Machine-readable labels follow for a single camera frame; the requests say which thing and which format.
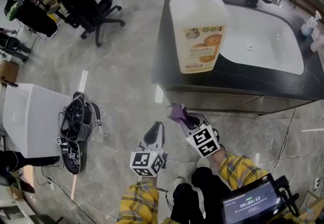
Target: timer display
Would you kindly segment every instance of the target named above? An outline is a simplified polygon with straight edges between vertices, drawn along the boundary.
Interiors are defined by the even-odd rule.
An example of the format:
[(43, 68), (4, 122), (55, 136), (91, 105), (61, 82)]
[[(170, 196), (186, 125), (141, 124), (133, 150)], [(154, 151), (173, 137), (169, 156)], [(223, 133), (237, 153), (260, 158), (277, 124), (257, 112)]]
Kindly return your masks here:
[(249, 197), (249, 198), (247, 198), (247, 202), (246, 203), (244, 202), (243, 204), (241, 204), (240, 207), (244, 208), (245, 206), (248, 206), (248, 205), (250, 205), (254, 202), (260, 201), (260, 200), (261, 200), (260, 196), (254, 198), (254, 199), (252, 199), (252, 197)]
[(275, 193), (271, 182), (265, 182), (245, 194), (223, 201), (226, 224), (242, 222), (279, 204), (281, 198)]

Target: black and white marker cube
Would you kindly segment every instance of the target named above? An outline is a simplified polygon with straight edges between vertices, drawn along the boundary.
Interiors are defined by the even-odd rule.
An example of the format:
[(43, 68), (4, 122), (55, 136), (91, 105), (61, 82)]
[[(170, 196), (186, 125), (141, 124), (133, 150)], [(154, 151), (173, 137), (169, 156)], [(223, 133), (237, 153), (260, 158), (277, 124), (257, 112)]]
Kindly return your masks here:
[(165, 163), (163, 150), (151, 152), (132, 152), (130, 168), (139, 176), (156, 177)]
[(62, 140), (61, 140), (60, 137), (58, 137), (58, 138), (56, 139), (56, 143), (57, 143), (58, 145), (62, 143)]
[(186, 141), (202, 158), (210, 156), (220, 149), (211, 125), (202, 124), (200, 130), (187, 137)]

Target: drain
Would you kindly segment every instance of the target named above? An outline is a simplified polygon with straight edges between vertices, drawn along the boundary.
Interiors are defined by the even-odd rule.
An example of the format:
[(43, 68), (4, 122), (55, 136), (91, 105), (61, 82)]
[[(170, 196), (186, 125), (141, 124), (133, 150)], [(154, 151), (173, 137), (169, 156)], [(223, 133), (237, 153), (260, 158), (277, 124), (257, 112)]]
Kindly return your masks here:
[(245, 48), (246, 48), (247, 50), (249, 50), (249, 51), (253, 51), (253, 50), (254, 50), (254, 46), (253, 46), (253, 44), (251, 44), (251, 43), (247, 43), (247, 44), (245, 45)]

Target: soap dispenser bottle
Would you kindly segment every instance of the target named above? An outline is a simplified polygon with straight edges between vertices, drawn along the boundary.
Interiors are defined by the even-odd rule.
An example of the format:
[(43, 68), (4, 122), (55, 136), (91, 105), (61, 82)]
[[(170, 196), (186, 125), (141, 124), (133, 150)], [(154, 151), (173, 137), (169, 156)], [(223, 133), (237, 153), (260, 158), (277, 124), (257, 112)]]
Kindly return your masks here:
[(318, 11), (316, 11), (314, 17), (310, 17), (301, 27), (301, 32), (304, 36), (312, 35), (314, 29), (317, 27), (317, 22), (322, 17)]
[(170, 10), (182, 73), (213, 70), (229, 13), (222, 0), (171, 0)]

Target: marble floor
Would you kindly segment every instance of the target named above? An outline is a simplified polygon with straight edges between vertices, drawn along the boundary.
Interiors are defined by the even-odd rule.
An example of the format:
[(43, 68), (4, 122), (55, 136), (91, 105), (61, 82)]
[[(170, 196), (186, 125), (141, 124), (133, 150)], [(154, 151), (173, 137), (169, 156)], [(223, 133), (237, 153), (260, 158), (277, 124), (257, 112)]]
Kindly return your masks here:
[[(20, 67), (18, 76), (18, 82), (72, 95), (78, 90), (82, 71), (88, 71), (85, 95), (102, 110), (104, 135), (94, 133), (91, 137), (87, 167), (76, 178), (73, 201), (96, 223), (115, 223), (123, 190), (137, 181), (129, 169), (131, 151), (155, 121), (165, 125), (164, 149), (169, 154), (167, 168), (160, 172), (157, 185), (170, 191), (169, 198), (173, 180), (179, 174), (189, 176), (198, 160), (183, 141), (179, 126), (167, 118), (168, 101), (165, 97), (156, 100), (156, 85), (150, 79), (164, 0), (114, 2), (123, 10), (114, 12), (111, 18), (124, 19), (126, 26), (103, 26), (101, 48), (95, 47), (93, 34), (82, 40), (81, 28), (62, 24), (55, 38), (37, 40), (30, 60)], [(281, 5), (283, 9), (309, 17), (298, 8), (294, 10), (287, 0), (282, 0)], [(324, 128), (323, 109), (323, 101), (298, 109), (288, 139), (288, 155), (323, 156), (324, 132), (302, 132)], [(265, 169), (277, 160), (292, 115), (292, 110), (263, 117), (206, 113), (228, 151), (247, 155)], [(286, 175), (292, 190), (299, 192), (303, 199), (317, 176), (318, 167), (314, 167), (317, 159), (315, 154), (284, 158), (273, 175)], [(39, 186), (37, 182), (42, 184), (45, 178), (41, 169), (36, 168), (36, 193), (27, 195), (35, 209), (54, 219), (64, 216), (66, 223), (92, 223), (67, 197), (73, 190), (73, 175), (54, 167), (43, 168), (43, 172), (53, 177), (63, 190), (55, 184)], [(159, 222), (170, 214), (165, 195), (161, 193)]]

